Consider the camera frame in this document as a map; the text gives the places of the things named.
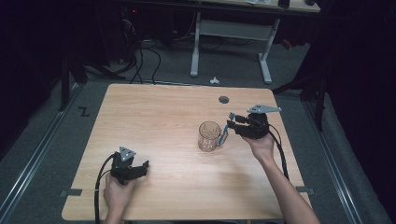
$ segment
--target white table leg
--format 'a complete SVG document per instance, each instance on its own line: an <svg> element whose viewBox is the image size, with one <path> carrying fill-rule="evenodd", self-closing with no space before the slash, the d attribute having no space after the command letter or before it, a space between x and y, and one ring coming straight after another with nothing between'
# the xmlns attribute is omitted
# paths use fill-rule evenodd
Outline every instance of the white table leg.
<svg viewBox="0 0 396 224"><path fill-rule="evenodd" d="M271 79L271 75L270 75L270 71L268 69L268 64L267 64L267 56L268 53L270 52L272 43L274 41L274 37L276 35L276 31L277 31L277 26L279 25L280 19L276 19L274 22L274 25L272 27L272 30L269 34L267 43L265 45L265 50L264 53L260 53L259 54L259 60L260 60L260 65L262 66L262 75L264 77L264 83L265 84L271 84L272 83L272 79Z"/></svg>

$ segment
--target wire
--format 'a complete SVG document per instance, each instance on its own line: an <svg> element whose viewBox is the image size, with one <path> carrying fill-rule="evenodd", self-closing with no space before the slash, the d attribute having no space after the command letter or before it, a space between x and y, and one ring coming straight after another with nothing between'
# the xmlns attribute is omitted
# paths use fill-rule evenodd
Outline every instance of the wire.
<svg viewBox="0 0 396 224"><path fill-rule="evenodd" d="M280 133L277 131L277 129L273 125L271 125L271 124L268 124L268 125L276 131L277 136L279 137L279 144L282 145L282 139L280 138Z"/></svg>
<svg viewBox="0 0 396 224"><path fill-rule="evenodd" d="M114 154L109 156L105 162L102 165L102 168L99 171L99 175L96 179L96 184L95 184L95 193L94 193L94 199L93 199L93 203L94 203L94 209L95 209L95 222L96 224L100 224L100 218L99 218L99 186L100 186L100 179L102 178L102 172L105 169L105 166L107 164L108 161L110 161L111 159L114 158Z"/></svg>
<svg viewBox="0 0 396 224"><path fill-rule="evenodd" d="M277 149L279 150L280 159L282 160L283 175L284 175L288 180L290 180L290 179L289 179L288 167L287 167L287 164L286 164L285 152L283 151L283 148L282 148L282 139L280 138L280 134L279 134L279 132L277 131L277 129L276 129L273 125L271 125L271 124L270 124L270 126L277 132L277 135L278 135L278 137L279 137L279 141L277 141L277 139L276 139L276 137L274 136L274 134L271 133L271 132L268 132L268 133L271 134L271 136L274 138L274 140L275 140L275 142L276 142L276 147L277 147Z"/></svg>
<svg viewBox="0 0 396 224"><path fill-rule="evenodd" d="M158 41L156 39L147 39L147 40L143 40L142 42L151 42L154 41L154 44L150 47L144 47L143 49L152 49L154 47L157 47Z"/></svg>
<svg viewBox="0 0 396 224"><path fill-rule="evenodd" d="M197 15L197 13L194 12L194 15L192 16L192 21L191 21L191 24L190 24L190 28L186 32L186 34L184 34L182 37L180 37L178 39L174 39L174 41L178 41L178 40L181 40L181 39L184 39L184 38L189 38L190 36L192 36L192 35L190 35L190 33L191 33L192 26L194 25L196 15Z"/></svg>
<svg viewBox="0 0 396 224"><path fill-rule="evenodd" d="M140 59L141 59L141 63L139 65L139 67L136 69L136 73L134 73L134 76L132 77L131 81L129 82L129 84L132 84L134 82L134 79L136 78L136 76L139 76L140 78L140 84L143 84L143 80L142 77L139 74L140 69L143 66L143 52L142 52L142 42L140 42L139 45L139 52L140 52Z"/></svg>
<svg viewBox="0 0 396 224"><path fill-rule="evenodd" d="M151 51L151 52L153 52L153 53L155 53L157 56L158 56L158 64L157 64L157 67L155 68L155 70L154 70L154 72L152 73L152 75L151 75L151 82L152 82L152 84L154 84L154 85L156 85L156 83L155 83L155 74L157 73L157 71L158 71L158 69L160 68L160 65L161 65L161 55L157 52L157 51L155 51L154 49L151 49L151 48L154 48L155 46L157 46L157 41L155 42L155 45L153 45L153 46L150 46L149 48L142 48L142 42L140 42L140 46L139 46L139 52L140 52L140 58L141 58L141 63L140 63L140 65L139 65L139 67L137 68L137 70L136 70L136 73L134 74L134 76L133 76L133 78L131 79L131 81L130 81L130 83L129 84L132 84L133 82L134 82L134 79L137 77L137 76L139 76L139 78L140 78L140 84L143 84L143 79L142 79L142 77L140 76L140 74L139 74L139 72L140 72L140 69L142 68L142 66L143 66L143 61L144 61L144 59L143 59L143 50L148 50L148 51Z"/></svg>
<svg viewBox="0 0 396 224"><path fill-rule="evenodd" d="M208 37L207 39L214 39L215 41L211 41L212 43L216 42L217 39L219 39L220 42L219 42L219 44L218 44L217 46L215 46L214 48L206 48L206 47L202 46L201 44L199 45L200 48L202 48L202 49L218 49L218 48L220 48L220 47L223 45L223 43L224 43L224 37L213 37L213 36L212 36L212 38L209 38L209 37Z"/></svg>
<svg viewBox="0 0 396 224"><path fill-rule="evenodd" d="M159 60L159 61L158 61L158 65L157 65L157 67L155 68L154 72L153 72L152 75L151 75L152 84L156 85L156 84L155 84L155 80L154 80L154 76L155 76L155 74L157 73L158 68L159 68L160 65L161 65L161 55L160 55L159 53L157 53L157 51L155 51L155 50L153 50L153 49L145 49L145 50L149 50L149 51L151 51L151 52L157 54L157 56L158 56L158 60Z"/></svg>
<svg viewBox="0 0 396 224"><path fill-rule="evenodd" d="M235 40L235 38L225 38L224 42L227 43L227 44L239 45L239 46L245 46L245 45L249 45L249 44L253 44L253 43L259 42L258 40L241 39L241 40L244 40L246 42L238 43L237 41L234 41L234 40Z"/></svg>
<svg viewBox="0 0 396 224"><path fill-rule="evenodd" d="M125 21L126 23L128 23L128 31L129 31L129 29L131 28L131 26L132 26L132 23L130 22L130 21L128 21L128 20L125 20L125 19L123 19L122 21Z"/></svg>
<svg viewBox="0 0 396 224"><path fill-rule="evenodd" d="M193 43L195 43L195 40L189 40L189 38L194 37L194 35L190 35L190 36L186 36L184 38L179 38L178 40L174 40L173 43L175 45L181 46L181 47L187 47L187 46L191 46Z"/></svg>
<svg viewBox="0 0 396 224"><path fill-rule="evenodd" d="M134 46L133 44L130 44L130 45L127 47L126 58L128 58L128 55L130 54L130 51L132 50L132 47L133 47L133 46ZM133 68L135 65L136 65L136 57L134 56L134 54L132 54L132 55L131 55L131 58L130 58L130 60L129 60L129 62L128 62L128 64L127 64L125 67L121 68L120 70L111 72L111 73L112 73L113 75L119 75L119 74L122 74L122 73L124 73L124 72L130 70L130 69ZM89 69L88 67L85 67L85 71L88 72L88 73L90 73L90 74L92 74L92 75L94 75L94 76L99 76L99 77L100 77L100 76L103 76L103 75L104 75L104 73L96 73L96 72L92 71L91 69Z"/></svg>
<svg viewBox="0 0 396 224"><path fill-rule="evenodd" d="M100 178L102 179L102 177L103 177L105 174L107 174L108 172L110 172L110 170L104 172L104 173L100 176Z"/></svg>

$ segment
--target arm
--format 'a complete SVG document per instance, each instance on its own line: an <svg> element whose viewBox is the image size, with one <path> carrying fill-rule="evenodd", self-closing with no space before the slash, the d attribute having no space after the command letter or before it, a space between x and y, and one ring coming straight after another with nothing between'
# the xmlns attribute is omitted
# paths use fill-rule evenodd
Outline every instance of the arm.
<svg viewBox="0 0 396 224"><path fill-rule="evenodd" d="M111 174L106 175L104 197L108 207L108 213L105 224L121 223L124 210L131 201L135 183L136 180L131 180L127 185L123 186Z"/></svg>
<svg viewBox="0 0 396 224"><path fill-rule="evenodd" d="M312 208L277 167L273 137L267 134L261 139L242 138L249 143L254 157L267 174L285 221L288 224L319 223Z"/></svg>

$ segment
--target black cable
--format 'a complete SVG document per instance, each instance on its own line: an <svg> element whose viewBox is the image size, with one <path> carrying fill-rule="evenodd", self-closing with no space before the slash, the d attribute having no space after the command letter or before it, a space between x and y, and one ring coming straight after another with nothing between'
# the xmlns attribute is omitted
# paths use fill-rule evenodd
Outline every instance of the black cable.
<svg viewBox="0 0 396 224"><path fill-rule="evenodd" d="M154 48L154 47L157 47L157 45L158 45L158 41L156 40L156 39L150 39L150 40L143 40L143 42L150 42L150 41L154 41L154 44L152 45L152 46L149 46L149 47L144 47L143 49L152 49L152 48Z"/></svg>
<svg viewBox="0 0 396 224"><path fill-rule="evenodd" d="M143 80L142 77L139 74L140 69L143 66L143 52L142 52L142 43L140 42L139 44L139 52L140 52L140 59L141 59L141 63L139 65L139 67L136 69L136 73L134 73L134 76L132 77L131 81L129 82L129 84L132 84L134 82L134 79L136 78L136 76L139 76L140 78L140 84L143 84Z"/></svg>
<svg viewBox="0 0 396 224"><path fill-rule="evenodd" d="M285 153L283 151L282 145L277 141L276 137L274 136L273 133L268 132L269 134L271 134L271 136L274 138L275 142L276 142L276 146L277 149L279 150L279 154L280 154L280 159L282 161L282 169L283 169L283 175L288 179L289 179L289 172L288 172L288 167L286 164L286 158L285 158Z"/></svg>
<svg viewBox="0 0 396 224"><path fill-rule="evenodd" d="M159 61L158 61L157 67L155 68L154 72L153 72L152 75L151 75L152 84L156 85L156 84L155 84L155 80L154 80L154 76L155 76L155 74L157 73L157 70L158 70L158 68L159 68L160 65L161 65L161 55L160 55L159 53L157 53L157 52L156 52L155 50L153 50L153 49L145 49L145 50L149 50L149 51L151 51L151 52L157 54L157 56L158 56L158 60L159 60Z"/></svg>
<svg viewBox="0 0 396 224"><path fill-rule="evenodd" d="M197 16L197 13L194 12L194 14L192 15L192 20L191 20L190 28L189 28L189 30L186 32L186 34L184 34L182 37L179 37L179 38L177 38L177 39L174 39L173 41L178 41L178 40L180 40L180 39L184 39L184 38L186 38L186 37L193 36L193 35L190 35L190 32L191 32L191 30L192 30L192 27L193 27L194 24L195 24L195 18L196 18L196 16Z"/></svg>
<svg viewBox="0 0 396 224"><path fill-rule="evenodd" d="M237 41L231 41L231 40L234 40L234 38L225 38L224 43L231 44L231 45L245 46L245 45L249 45L249 44L258 42L258 40L251 40L251 39L244 39L244 41L246 41L246 42L243 42L243 43L238 43Z"/></svg>
<svg viewBox="0 0 396 224"><path fill-rule="evenodd" d="M173 44L181 46L181 47L191 46L195 41L194 41L194 39L192 41L188 41L188 39L192 38L192 37L194 37L194 35L186 36L184 38L180 38L178 40L174 40ZM178 42L187 42L187 44L179 44Z"/></svg>
<svg viewBox="0 0 396 224"><path fill-rule="evenodd" d="M100 224L100 218L99 218L99 186L100 186L100 179L102 178L102 172L105 169L105 166L107 162L111 159L114 158L114 154L109 156L106 161L103 163L102 168L99 171L99 175L96 179L96 184L95 184L95 194L94 194L94 209L95 209L95 222L96 224Z"/></svg>
<svg viewBox="0 0 396 224"><path fill-rule="evenodd" d="M200 48L202 48L202 49L218 49L219 47L221 47L222 45L223 45L223 43L224 43L224 37L212 37L213 39L219 39L220 40L220 42L219 42L219 44L217 45L217 46L215 46L214 48L206 48L206 47L204 47L204 46L202 46L201 44L199 45L200 46Z"/></svg>
<svg viewBox="0 0 396 224"><path fill-rule="evenodd" d="M108 172L110 172L110 171L111 171L111 170L108 170L108 171L102 173L102 175L100 176L100 178L102 179L102 177L103 177L105 174L107 174Z"/></svg>
<svg viewBox="0 0 396 224"><path fill-rule="evenodd" d="M279 144L282 146L282 139L280 138L280 133L277 131L277 129L273 125L271 125L271 124L268 124L268 125L276 131L277 136L279 137Z"/></svg>

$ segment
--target forearm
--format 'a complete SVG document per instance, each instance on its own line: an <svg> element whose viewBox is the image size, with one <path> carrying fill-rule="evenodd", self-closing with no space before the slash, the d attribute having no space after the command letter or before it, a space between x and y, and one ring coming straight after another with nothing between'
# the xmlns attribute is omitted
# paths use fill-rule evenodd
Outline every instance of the forearm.
<svg viewBox="0 0 396 224"><path fill-rule="evenodd" d="M312 208L282 174L274 159L262 160L261 164L275 192L285 221L288 224L319 223Z"/></svg>
<svg viewBox="0 0 396 224"><path fill-rule="evenodd" d="M122 222L122 210L108 211L105 224L121 224Z"/></svg>

